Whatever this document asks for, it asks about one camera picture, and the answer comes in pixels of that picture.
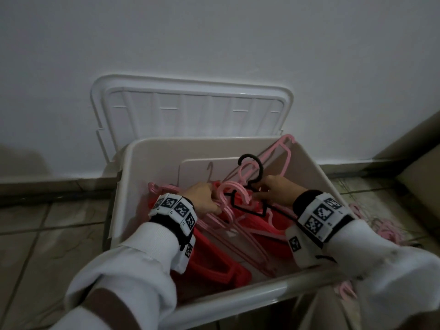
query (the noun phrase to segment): bin lid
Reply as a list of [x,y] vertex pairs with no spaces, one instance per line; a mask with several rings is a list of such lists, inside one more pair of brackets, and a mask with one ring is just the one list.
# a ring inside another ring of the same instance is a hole
[[293,102],[285,88],[110,75],[93,83],[108,161],[139,138],[280,135]]

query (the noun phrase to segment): pile of hangers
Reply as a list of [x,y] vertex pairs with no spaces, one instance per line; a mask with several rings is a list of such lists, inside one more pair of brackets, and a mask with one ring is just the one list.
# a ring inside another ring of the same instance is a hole
[[[231,287],[247,285],[252,278],[245,267],[217,248],[202,232],[269,277],[275,277],[276,272],[269,253],[283,259],[293,257],[284,235],[284,230],[297,219],[293,211],[282,206],[269,205],[266,201],[255,201],[251,197],[252,193],[257,191],[252,184],[259,182],[263,177],[263,164],[267,163],[279,148],[286,152],[286,160],[279,172],[282,176],[285,174],[291,158],[291,151],[285,144],[287,141],[294,143],[295,139],[291,135],[284,135],[258,157],[252,154],[242,155],[238,160],[238,182],[213,182],[217,193],[216,203],[222,213],[218,216],[207,214],[197,220],[194,228],[196,244],[187,272]],[[158,187],[154,183],[148,183],[148,189],[151,196],[149,208],[152,208],[160,195],[176,194],[180,191],[173,185]],[[232,243],[225,234],[227,231],[240,234],[252,250],[242,249]],[[210,264],[206,264],[206,259],[210,259]]]

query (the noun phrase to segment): tile floor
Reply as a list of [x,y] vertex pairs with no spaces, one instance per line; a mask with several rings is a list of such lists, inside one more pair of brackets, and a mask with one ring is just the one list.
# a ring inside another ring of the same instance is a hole
[[[440,255],[437,241],[401,205],[392,180],[332,182],[348,203],[359,206],[370,225],[389,220],[404,240]],[[101,252],[107,205],[108,200],[85,200],[0,209],[0,330],[45,329],[60,318],[70,280]],[[430,229],[440,228],[440,221],[432,224]],[[346,310],[356,319],[356,308],[349,305]],[[252,328],[263,329],[266,319],[259,310],[198,328],[235,329],[250,322]]]

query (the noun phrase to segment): white wall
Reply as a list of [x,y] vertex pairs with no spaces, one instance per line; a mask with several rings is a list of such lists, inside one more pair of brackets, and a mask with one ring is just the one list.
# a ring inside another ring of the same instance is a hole
[[0,182],[101,176],[89,91],[113,73],[283,86],[316,160],[371,159],[439,110],[439,7],[1,0]]

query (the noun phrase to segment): right hand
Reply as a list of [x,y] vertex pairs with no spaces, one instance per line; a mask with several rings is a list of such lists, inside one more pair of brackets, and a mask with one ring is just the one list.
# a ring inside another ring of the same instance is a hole
[[255,192],[252,198],[255,200],[268,200],[282,206],[292,207],[295,200],[307,191],[306,188],[289,181],[280,175],[268,175],[260,182],[253,185],[260,192]]

